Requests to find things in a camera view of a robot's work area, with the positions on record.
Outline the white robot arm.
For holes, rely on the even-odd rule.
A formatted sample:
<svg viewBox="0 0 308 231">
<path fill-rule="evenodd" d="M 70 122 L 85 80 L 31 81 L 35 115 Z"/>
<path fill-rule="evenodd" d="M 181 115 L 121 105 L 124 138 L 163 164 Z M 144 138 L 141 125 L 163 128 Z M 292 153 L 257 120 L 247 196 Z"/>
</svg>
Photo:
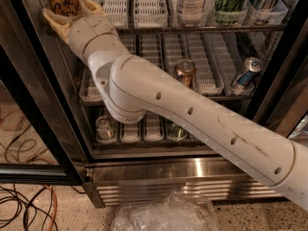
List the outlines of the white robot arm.
<svg viewBox="0 0 308 231">
<path fill-rule="evenodd" d="M 140 121 L 150 111 L 183 127 L 249 176 L 308 210 L 308 147 L 290 141 L 185 87 L 132 55 L 91 0 L 68 17 L 44 8 L 51 28 L 88 66 L 114 119 Z"/>
</svg>

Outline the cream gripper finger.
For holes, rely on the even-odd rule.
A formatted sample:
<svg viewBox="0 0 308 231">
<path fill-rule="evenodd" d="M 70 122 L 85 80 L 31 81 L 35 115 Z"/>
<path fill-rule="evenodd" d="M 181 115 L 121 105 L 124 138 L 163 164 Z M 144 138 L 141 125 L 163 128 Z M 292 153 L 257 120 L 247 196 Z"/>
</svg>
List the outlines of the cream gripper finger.
<svg viewBox="0 0 308 231">
<path fill-rule="evenodd" d="M 81 15 L 106 15 L 103 11 L 103 7 L 92 0 L 79 0 L 79 3 L 81 7 Z"/>
<path fill-rule="evenodd" d="M 66 44 L 69 43 L 69 32 L 73 24 L 73 20 L 70 17 L 53 13 L 51 10 L 44 8 L 42 15 L 50 25 L 50 27 L 56 32 L 56 34 Z"/>
</svg>

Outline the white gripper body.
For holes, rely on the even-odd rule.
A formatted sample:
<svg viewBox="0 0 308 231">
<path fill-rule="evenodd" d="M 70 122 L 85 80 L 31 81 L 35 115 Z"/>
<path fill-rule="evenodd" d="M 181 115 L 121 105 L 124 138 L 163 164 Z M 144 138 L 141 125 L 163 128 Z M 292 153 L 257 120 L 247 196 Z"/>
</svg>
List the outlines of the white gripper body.
<svg viewBox="0 0 308 231">
<path fill-rule="evenodd" d="M 88 45 L 95 39 L 118 39 L 118 34 L 106 16 L 93 14 L 77 19 L 68 34 L 68 46 L 71 51 L 83 62 Z"/>
</svg>

